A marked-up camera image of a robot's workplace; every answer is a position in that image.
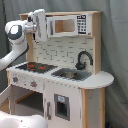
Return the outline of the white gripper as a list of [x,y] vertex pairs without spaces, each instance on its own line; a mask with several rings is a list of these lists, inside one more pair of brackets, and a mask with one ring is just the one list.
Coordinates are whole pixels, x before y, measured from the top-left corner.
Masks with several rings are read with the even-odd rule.
[[30,12],[27,17],[26,31],[35,34],[36,42],[47,40],[47,20],[44,9]]

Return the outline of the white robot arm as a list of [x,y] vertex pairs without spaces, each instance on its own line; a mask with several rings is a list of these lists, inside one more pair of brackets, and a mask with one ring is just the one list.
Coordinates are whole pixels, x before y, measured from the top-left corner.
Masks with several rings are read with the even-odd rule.
[[12,50],[0,59],[0,71],[6,69],[28,51],[29,45],[26,41],[26,34],[32,33],[36,42],[47,40],[45,10],[38,9],[30,12],[26,20],[8,22],[5,25],[5,32],[11,43]]

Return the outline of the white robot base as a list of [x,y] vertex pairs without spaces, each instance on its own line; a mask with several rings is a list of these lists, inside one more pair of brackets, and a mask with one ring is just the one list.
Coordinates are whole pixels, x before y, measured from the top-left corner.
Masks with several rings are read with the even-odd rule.
[[0,111],[0,128],[48,128],[40,115],[17,116]]

